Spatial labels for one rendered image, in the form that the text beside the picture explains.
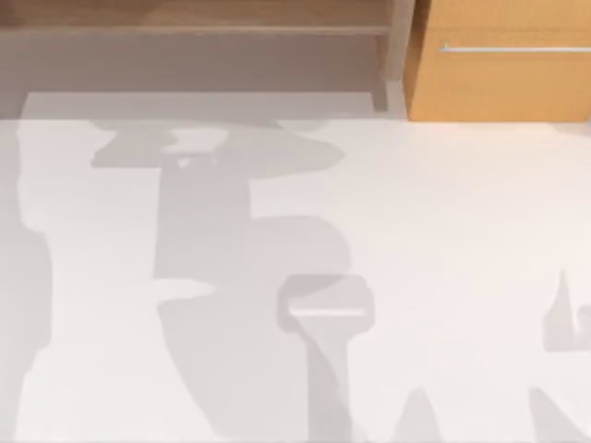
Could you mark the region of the wooden drawer front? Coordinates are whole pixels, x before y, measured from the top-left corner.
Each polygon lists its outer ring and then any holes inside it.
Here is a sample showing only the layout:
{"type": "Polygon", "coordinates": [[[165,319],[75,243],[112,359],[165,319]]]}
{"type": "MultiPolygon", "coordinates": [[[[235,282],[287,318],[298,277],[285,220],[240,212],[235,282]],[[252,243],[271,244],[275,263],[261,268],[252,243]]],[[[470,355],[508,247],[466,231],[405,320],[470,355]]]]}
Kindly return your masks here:
{"type": "Polygon", "coordinates": [[[430,29],[412,38],[404,70],[415,122],[583,122],[591,117],[591,54],[450,54],[451,46],[591,46],[591,30],[430,29]]]}

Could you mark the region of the light wooden cupboard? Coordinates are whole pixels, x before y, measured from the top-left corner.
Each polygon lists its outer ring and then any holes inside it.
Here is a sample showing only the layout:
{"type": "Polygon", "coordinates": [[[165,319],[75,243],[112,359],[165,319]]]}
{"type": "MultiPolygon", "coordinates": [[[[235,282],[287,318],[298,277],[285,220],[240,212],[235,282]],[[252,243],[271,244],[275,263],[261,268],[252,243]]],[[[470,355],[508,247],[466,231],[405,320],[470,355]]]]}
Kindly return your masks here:
{"type": "Polygon", "coordinates": [[[430,29],[591,30],[591,0],[416,0],[409,45],[430,29]]]}

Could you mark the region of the open wooden shelf unit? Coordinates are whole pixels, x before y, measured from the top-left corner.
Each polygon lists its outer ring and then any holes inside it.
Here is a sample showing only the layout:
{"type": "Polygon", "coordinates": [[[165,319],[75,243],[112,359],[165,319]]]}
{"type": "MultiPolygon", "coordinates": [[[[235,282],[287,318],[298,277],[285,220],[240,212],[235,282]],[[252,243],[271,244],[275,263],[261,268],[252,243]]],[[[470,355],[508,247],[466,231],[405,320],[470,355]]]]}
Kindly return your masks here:
{"type": "Polygon", "coordinates": [[[416,0],[0,0],[0,119],[35,93],[367,94],[398,108],[416,0]]]}

